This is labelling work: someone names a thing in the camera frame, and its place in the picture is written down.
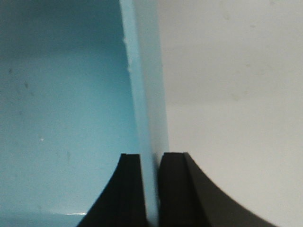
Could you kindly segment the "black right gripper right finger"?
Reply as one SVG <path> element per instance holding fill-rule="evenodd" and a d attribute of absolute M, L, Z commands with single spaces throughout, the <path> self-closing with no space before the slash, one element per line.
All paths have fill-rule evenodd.
<path fill-rule="evenodd" d="M 161 227 L 271 227 L 224 193 L 187 153 L 164 153 L 158 173 Z"/>

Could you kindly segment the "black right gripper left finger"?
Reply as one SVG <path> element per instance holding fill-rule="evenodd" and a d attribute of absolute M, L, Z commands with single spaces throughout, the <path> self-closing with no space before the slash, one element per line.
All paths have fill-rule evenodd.
<path fill-rule="evenodd" d="M 78 226 L 148 226 L 139 154 L 121 154 L 111 179 Z"/>

